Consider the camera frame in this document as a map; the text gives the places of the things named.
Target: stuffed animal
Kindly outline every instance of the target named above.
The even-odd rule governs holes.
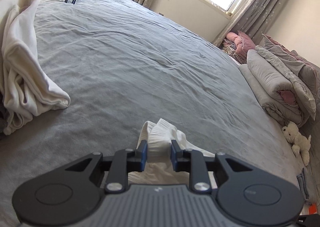
[[[298,126],[292,121],[289,122],[288,126],[282,128],[282,132],[287,142],[292,144],[292,152],[296,157],[301,153],[303,164],[307,166],[310,161],[309,150],[311,147],[311,135],[308,139],[302,136]]]

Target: wall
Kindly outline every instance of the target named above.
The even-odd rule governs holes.
[[[153,0],[150,9],[162,13],[209,42],[229,22],[228,15],[204,0]]]
[[[289,0],[267,34],[320,66],[319,28],[320,0]]]

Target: gray blanket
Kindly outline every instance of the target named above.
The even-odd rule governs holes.
[[[282,126],[293,121],[301,127],[315,116],[316,106],[311,91],[274,54],[261,46],[249,50],[247,65],[239,67],[263,109]],[[291,92],[294,103],[281,92]]]
[[[0,141],[0,226],[15,226],[18,185],[100,150],[137,145],[143,123],[163,118],[188,141],[224,151],[298,185],[296,161],[235,62],[131,0],[42,0],[39,63],[71,97]]]

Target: white garment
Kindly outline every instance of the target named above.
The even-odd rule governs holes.
[[[70,97],[42,71],[33,26],[40,0],[0,0],[0,91],[9,111],[6,135]]]
[[[147,163],[142,173],[128,174],[129,183],[138,184],[189,184],[189,173],[174,172],[170,160],[171,140],[176,140],[183,149],[199,150],[204,156],[214,157],[213,153],[196,147],[187,141],[186,135],[175,126],[160,119],[157,124],[147,121],[144,123],[138,146],[141,140],[147,140]],[[212,188],[217,188],[213,173],[209,172]]]

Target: gray quilt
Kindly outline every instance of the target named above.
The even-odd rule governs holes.
[[[71,105],[0,141],[0,226],[18,223],[18,185],[93,151],[134,148],[159,118],[297,185],[301,162],[229,56],[130,0],[63,1],[42,0],[34,24],[39,63]]]

